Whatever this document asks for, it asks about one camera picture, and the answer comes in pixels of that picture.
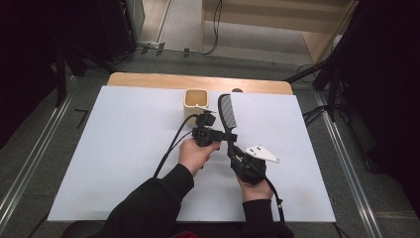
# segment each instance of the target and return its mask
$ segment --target hand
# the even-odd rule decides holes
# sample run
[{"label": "hand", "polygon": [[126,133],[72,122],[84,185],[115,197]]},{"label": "hand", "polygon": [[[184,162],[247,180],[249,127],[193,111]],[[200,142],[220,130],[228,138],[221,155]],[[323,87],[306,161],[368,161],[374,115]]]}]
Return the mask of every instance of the hand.
[{"label": "hand", "polygon": [[242,190],[242,196],[243,196],[244,202],[250,201],[250,200],[272,198],[272,195],[273,195],[272,190],[271,188],[269,188],[268,183],[266,182],[265,179],[255,185],[244,182],[238,177],[237,177],[237,180]]},{"label": "hand", "polygon": [[184,140],[179,147],[178,162],[185,166],[193,177],[210,159],[210,154],[220,148],[220,142],[213,142],[207,147],[199,147],[194,139]]}]

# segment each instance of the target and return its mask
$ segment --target metal rail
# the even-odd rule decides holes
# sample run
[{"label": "metal rail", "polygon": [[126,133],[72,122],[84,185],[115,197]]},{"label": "metal rail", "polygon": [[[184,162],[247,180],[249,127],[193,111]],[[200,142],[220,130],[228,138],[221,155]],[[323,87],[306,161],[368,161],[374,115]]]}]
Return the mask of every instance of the metal rail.
[{"label": "metal rail", "polygon": [[[315,92],[315,97],[318,102],[318,105],[321,106],[327,104],[325,98],[318,92]],[[334,147],[337,151],[337,155],[339,157],[339,161],[343,168],[347,182],[349,183],[349,187],[353,194],[353,198],[355,199],[356,206],[358,207],[359,214],[362,218],[365,229],[367,230],[367,235],[370,238],[382,238],[383,235],[380,232],[373,211],[370,208],[368,198],[363,190],[361,182],[359,181],[355,169],[353,168],[352,160],[350,159],[349,154],[347,153],[346,147],[344,146],[337,125],[335,122],[331,121],[327,112],[323,112],[323,117],[325,124],[328,128],[328,132],[330,133],[331,139],[333,141]]]},{"label": "metal rail", "polygon": [[41,133],[40,137],[38,138],[37,143],[35,144],[34,148],[32,149],[31,154],[28,156],[27,160],[25,161],[24,165],[22,166],[18,176],[16,177],[15,181],[13,182],[12,186],[9,188],[6,195],[1,200],[0,204],[0,235],[6,228],[7,223],[9,222],[16,206],[19,203],[23,193],[25,192],[26,187],[28,186],[32,175],[34,174],[35,170],[37,169],[38,164],[43,157],[44,152],[47,149],[47,146],[50,143],[50,140],[53,137],[53,134],[56,128],[59,125],[59,122],[62,119],[67,107],[71,101],[73,96],[74,88],[77,85],[77,78],[72,76],[71,79],[68,81],[68,94],[67,97],[64,99],[63,103],[60,107],[56,108],[52,116],[47,123],[46,127],[44,128],[43,132]]},{"label": "metal rail", "polygon": [[168,0],[166,8],[164,9],[163,18],[161,19],[160,26],[157,32],[157,43],[160,44],[161,36],[163,35],[164,25],[166,24],[167,16],[169,15],[170,6],[172,5],[172,0]]}]

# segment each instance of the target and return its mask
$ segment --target black jacket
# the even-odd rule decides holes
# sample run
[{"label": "black jacket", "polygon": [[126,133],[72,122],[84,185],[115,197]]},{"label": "black jacket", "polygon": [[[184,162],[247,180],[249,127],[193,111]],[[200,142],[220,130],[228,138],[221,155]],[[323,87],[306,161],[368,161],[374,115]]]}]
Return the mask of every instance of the black jacket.
[{"label": "black jacket", "polygon": [[164,178],[150,178],[136,188],[109,215],[98,237],[170,237],[188,230],[201,237],[293,237],[281,222],[273,222],[270,200],[243,203],[244,223],[176,224],[181,201],[194,187],[189,170],[176,165]]}]

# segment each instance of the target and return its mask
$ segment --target white tabletop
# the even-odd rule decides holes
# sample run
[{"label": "white tabletop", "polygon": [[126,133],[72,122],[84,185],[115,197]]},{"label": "white tabletop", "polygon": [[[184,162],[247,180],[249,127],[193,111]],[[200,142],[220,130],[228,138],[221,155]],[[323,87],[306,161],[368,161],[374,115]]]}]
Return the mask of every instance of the white tabletop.
[{"label": "white tabletop", "polygon": [[[67,169],[49,221],[105,220],[133,189],[153,176],[183,121],[180,89],[104,86]],[[217,110],[222,92],[210,91]],[[266,174],[284,200],[286,221],[334,222],[318,163],[296,97],[232,93],[237,146],[261,144],[280,158]],[[222,130],[218,114],[213,126]],[[185,127],[181,135],[190,131]],[[177,162],[177,148],[159,176]],[[244,221],[241,189],[230,169],[226,143],[198,173],[178,221]],[[272,203],[273,217],[279,220]]]}]

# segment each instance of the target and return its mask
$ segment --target black cable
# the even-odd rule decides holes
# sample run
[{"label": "black cable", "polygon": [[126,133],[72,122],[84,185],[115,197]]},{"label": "black cable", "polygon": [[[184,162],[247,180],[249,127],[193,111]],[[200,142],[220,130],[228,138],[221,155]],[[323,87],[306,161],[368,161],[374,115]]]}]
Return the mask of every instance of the black cable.
[{"label": "black cable", "polygon": [[347,238],[350,238],[350,236],[348,234],[346,234],[346,232],[344,232],[344,230],[342,230],[338,225],[337,222],[333,223],[334,227],[336,228],[337,234],[339,235],[340,238],[343,238],[342,234],[344,234]]},{"label": "black cable", "polygon": [[29,234],[28,238],[31,238],[34,236],[35,232],[37,232],[38,228],[47,220],[47,217],[49,217],[50,212],[47,212],[47,214],[43,217],[43,219],[38,222],[37,226],[31,231],[31,234]]},{"label": "black cable", "polygon": [[[217,49],[217,45],[219,44],[219,24],[220,24],[220,16],[222,15],[222,0],[219,0],[219,3],[217,4],[216,10],[214,11],[214,16],[213,16],[213,31],[214,31],[214,45],[213,48],[207,52],[207,53],[203,53],[203,55],[210,55],[212,54],[216,49]],[[219,10],[219,17],[217,19],[217,27],[216,27],[216,15],[217,15],[217,11]]]},{"label": "black cable", "polygon": [[176,141],[176,139],[178,138],[179,133],[181,132],[181,130],[182,130],[182,128],[184,127],[184,125],[186,124],[186,122],[187,122],[190,118],[192,118],[192,117],[197,117],[197,116],[198,116],[197,114],[192,114],[192,115],[188,116],[187,118],[185,118],[185,120],[182,122],[181,126],[179,127],[178,131],[176,132],[175,137],[174,137],[174,138],[173,138],[173,140],[172,140],[172,143],[170,143],[170,146],[169,146],[169,148],[167,149],[167,152],[166,152],[166,153],[163,155],[163,157],[161,158],[161,161],[160,161],[160,163],[159,163],[159,164],[158,164],[158,166],[157,166],[157,170],[155,171],[154,178],[157,178],[157,177],[158,177],[158,173],[160,172],[161,167],[163,166],[164,162],[166,161],[167,157],[169,156],[169,153],[173,150],[173,147],[174,147],[173,145],[175,144],[175,141]]},{"label": "black cable", "polygon": [[116,66],[116,65],[120,64],[121,62],[123,62],[124,60],[126,60],[128,56],[129,56],[129,55],[124,55],[124,56],[122,57],[122,59],[120,59],[118,62],[114,62],[114,66]]},{"label": "black cable", "polygon": [[274,193],[275,196],[275,202],[277,203],[277,209],[278,209],[278,215],[280,217],[280,221],[281,222],[285,222],[284,221],[284,212],[283,212],[283,207],[281,205],[281,203],[283,202],[282,199],[280,199],[278,197],[278,193],[277,190],[275,189],[274,185],[271,183],[271,181],[266,177],[265,173],[261,172],[259,169],[257,169],[253,164],[249,163],[246,160],[242,160],[243,162],[245,162],[247,164],[247,166],[253,168],[254,171],[256,171],[261,177],[264,178],[264,180],[266,180],[266,183],[268,184],[269,188],[272,190],[272,193]]},{"label": "black cable", "polygon": [[176,143],[175,143],[175,145],[173,145],[173,147],[170,149],[171,151],[179,144],[179,142],[181,142],[182,141],[182,139],[184,139],[186,136],[188,136],[189,134],[191,134],[192,133],[192,131],[190,131],[190,132],[188,132],[188,133],[186,133],[185,135],[183,135]]},{"label": "black cable", "polygon": [[[217,46],[219,44],[219,24],[220,24],[220,16],[222,14],[222,0],[219,0],[219,3],[217,4],[216,10],[214,12],[214,16],[213,16],[213,31],[214,31],[214,35],[215,35],[215,42],[213,45],[213,48],[207,52],[207,53],[198,53],[198,52],[188,52],[190,55],[210,55],[212,54],[216,49]],[[217,12],[219,12],[219,15],[217,17],[217,25],[216,25],[216,16],[217,16]],[[130,56],[130,55],[134,55],[137,53],[142,52],[144,49],[147,49],[148,51],[159,51],[159,52],[170,52],[170,53],[180,53],[180,54],[185,54],[185,52],[183,51],[177,51],[177,50],[165,50],[165,49],[153,49],[153,48],[137,48],[133,53],[131,54],[127,54],[126,56]]]},{"label": "black cable", "polygon": [[[315,64],[303,64],[303,65],[301,65],[301,66],[300,66],[300,67],[296,70],[296,73],[298,73],[298,72],[299,72],[299,70],[300,70],[302,67],[304,67],[304,66],[313,66],[313,65],[315,65]],[[311,82],[308,82],[308,81],[303,80],[303,78],[300,78],[300,80],[301,80],[301,81],[303,81],[303,82],[305,82],[305,83],[311,83]]]},{"label": "black cable", "polygon": [[308,120],[306,123],[305,123],[305,126],[306,127],[308,127],[313,121],[315,121],[315,119],[317,119],[323,112],[324,112],[325,110],[323,109],[323,110],[321,110],[320,112],[318,112],[316,115],[315,115],[315,117],[313,117],[311,120]]},{"label": "black cable", "polygon": [[302,116],[303,116],[303,117],[305,117],[305,116],[307,116],[307,115],[311,115],[311,114],[313,114],[314,112],[316,112],[317,110],[322,109],[323,107],[325,107],[325,106],[318,106],[318,107],[315,107],[315,109],[313,109],[313,110],[311,110],[311,111],[308,111],[308,112],[302,113]]}]

